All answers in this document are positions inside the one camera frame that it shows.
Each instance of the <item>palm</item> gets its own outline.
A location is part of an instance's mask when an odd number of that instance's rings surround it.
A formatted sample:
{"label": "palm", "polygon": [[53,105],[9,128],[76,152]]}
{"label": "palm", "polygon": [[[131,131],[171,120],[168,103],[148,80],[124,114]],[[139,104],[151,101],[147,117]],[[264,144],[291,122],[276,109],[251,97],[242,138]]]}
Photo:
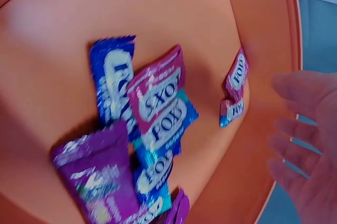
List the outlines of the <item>palm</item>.
{"label": "palm", "polygon": [[269,161],[270,173],[293,200],[303,224],[337,223],[337,75],[296,72],[276,77],[273,86],[290,110],[318,124],[279,119],[276,129],[310,144],[322,155],[273,135],[271,148],[309,178],[278,159]]}

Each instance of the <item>purple candy wrapper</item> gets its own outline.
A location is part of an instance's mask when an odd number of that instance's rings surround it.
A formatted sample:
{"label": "purple candy wrapper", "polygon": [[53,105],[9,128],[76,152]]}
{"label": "purple candy wrapper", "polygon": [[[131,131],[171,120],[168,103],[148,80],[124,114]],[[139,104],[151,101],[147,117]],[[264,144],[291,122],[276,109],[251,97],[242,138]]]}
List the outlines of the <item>purple candy wrapper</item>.
{"label": "purple candy wrapper", "polygon": [[190,201],[182,189],[175,198],[172,209],[162,214],[153,224],[183,224],[190,211]]}
{"label": "purple candy wrapper", "polygon": [[68,191],[90,224],[117,224],[141,215],[130,171],[126,122],[51,151]]}
{"label": "purple candy wrapper", "polygon": [[249,65],[241,48],[226,79],[226,89],[236,102],[243,97],[243,88],[248,71]]}

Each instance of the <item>torn candy wrapper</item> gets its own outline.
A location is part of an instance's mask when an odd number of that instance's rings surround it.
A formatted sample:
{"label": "torn candy wrapper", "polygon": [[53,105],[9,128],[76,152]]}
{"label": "torn candy wrapper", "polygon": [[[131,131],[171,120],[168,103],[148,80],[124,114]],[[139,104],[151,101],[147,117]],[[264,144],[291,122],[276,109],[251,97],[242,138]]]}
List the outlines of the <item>torn candy wrapper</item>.
{"label": "torn candy wrapper", "polygon": [[220,103],[220,127],[228,126],[233,120],[240,117],[243,113],[244,102],[240,99],[238,102],[231,100],[222,100]]}

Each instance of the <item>finger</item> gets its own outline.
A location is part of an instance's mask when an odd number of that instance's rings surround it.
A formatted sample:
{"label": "finger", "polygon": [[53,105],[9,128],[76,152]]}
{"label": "finger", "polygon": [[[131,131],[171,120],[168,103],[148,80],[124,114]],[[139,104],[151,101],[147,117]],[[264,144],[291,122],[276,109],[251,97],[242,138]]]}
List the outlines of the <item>finger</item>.
{"label": "finger", "polygon": [[295,165],[309,176],[320,160],[319,154],[301,147],[279,135],[269,137],[269,145],[277,155]]}
{"label": "finger", "polygon": [[323,142],[320,139],[317,126],[306,124],[295,119],[283,118],[275,122],[275,128],[279,132],[304,141],[320,152],[323,152]]}
{"label": "finger", "polygon": [[298,104],[297,102],[287,100],[286,104],[287,104],[288,110],[298,115],[302,115],[310,120],[316,121],[315,113],[308,111],[306,108],[304,108],[302,105]]}
{"label": "finger", "polygon": [[307,179],[279,159],[270,159],[267,164],[270,175],[288,193],[293,202],[296,203],[298,195]]}
{"label": "finger", "polygon": [[337,74],[296,71],[276,75],[272,80],[275,91],[287,100],[301,103],[315,112],[319,103],[337,90]]}

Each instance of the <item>blue floor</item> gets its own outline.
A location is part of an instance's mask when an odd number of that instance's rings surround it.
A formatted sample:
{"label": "blue floor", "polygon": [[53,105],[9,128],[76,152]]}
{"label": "blue floor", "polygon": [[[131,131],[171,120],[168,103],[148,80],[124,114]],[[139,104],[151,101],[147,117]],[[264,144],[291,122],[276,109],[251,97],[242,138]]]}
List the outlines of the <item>blue floor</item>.
{"label": "blue floor", "polygon": [[[300,9],[303,68],[320,72],[337,72],[337,4],[320,0],[300,0]],[[293,203],[278,184],[259,224],[300,224]]]}

